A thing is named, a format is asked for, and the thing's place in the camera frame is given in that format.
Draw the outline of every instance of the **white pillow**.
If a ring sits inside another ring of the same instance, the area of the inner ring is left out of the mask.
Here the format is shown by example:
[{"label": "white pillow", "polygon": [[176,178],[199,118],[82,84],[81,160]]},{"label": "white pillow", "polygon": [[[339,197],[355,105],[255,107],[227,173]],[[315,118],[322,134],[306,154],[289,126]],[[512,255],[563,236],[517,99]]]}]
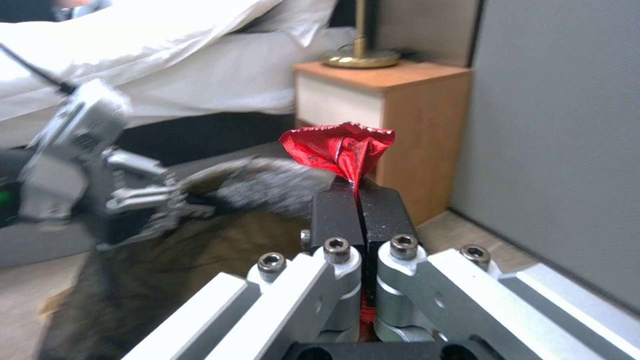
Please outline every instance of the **white pillow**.
[{"label": "white pillow", "polygon": [[303,47],[309,46],[316,32],[324,28],[338,0],[284,0],[256,19],[250,33],[285,31]]}]

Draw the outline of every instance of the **green light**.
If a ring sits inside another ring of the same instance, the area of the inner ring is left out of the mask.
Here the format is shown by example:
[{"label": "green light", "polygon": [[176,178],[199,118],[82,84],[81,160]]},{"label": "green light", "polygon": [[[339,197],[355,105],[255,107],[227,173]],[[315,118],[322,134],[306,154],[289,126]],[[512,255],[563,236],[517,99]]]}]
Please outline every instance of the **green light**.
[{"label": "green light", "polygon": [[9,205],[11,203],[11,194],[0,190],[0,206]]}]

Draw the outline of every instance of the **crumpled red foil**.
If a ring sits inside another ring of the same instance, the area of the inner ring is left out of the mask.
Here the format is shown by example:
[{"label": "crumpled red foil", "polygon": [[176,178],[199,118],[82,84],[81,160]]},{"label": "crumpled red foil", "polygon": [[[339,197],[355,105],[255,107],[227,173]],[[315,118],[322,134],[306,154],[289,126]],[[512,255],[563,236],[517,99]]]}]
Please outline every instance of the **crumpled red foil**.
[{"label": "crumpled red foil", "polygon": [[395,139],[393,130],[345,122],[289,130],[280,137],[280,143],[298,163],[349,180],[357,196],[360,180]]}]

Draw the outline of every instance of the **brass lamp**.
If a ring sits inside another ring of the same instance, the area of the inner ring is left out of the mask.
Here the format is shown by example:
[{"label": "brass lamp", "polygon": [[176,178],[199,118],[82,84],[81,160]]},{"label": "brass lamp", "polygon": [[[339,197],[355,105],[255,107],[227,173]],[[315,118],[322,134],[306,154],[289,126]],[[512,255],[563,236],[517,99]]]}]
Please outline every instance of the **brass lamp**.
[{"label": "brass lamp", "polygon": [[365,36],[365,0],[356,0],[356,38],[353,51],[336,51],[325,57],[323,64],[332,67],[372,69],[398,63],[399,56],[392,51],[368,51]]}]

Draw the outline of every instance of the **lamp base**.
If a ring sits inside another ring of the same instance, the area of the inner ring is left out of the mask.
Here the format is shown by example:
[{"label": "lamp base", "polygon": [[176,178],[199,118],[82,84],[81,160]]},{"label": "lamp base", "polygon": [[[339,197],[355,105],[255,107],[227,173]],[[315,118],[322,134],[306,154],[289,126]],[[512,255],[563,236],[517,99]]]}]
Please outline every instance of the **lamp base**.
[{"label": "lamp base", "polygon": [[376,67],[394,66],[400,56],[392,51],[367,51],[363,57],[355,57],[353,50],[330,53],[322,63],[331,67],[349,69],[374,69]]}]

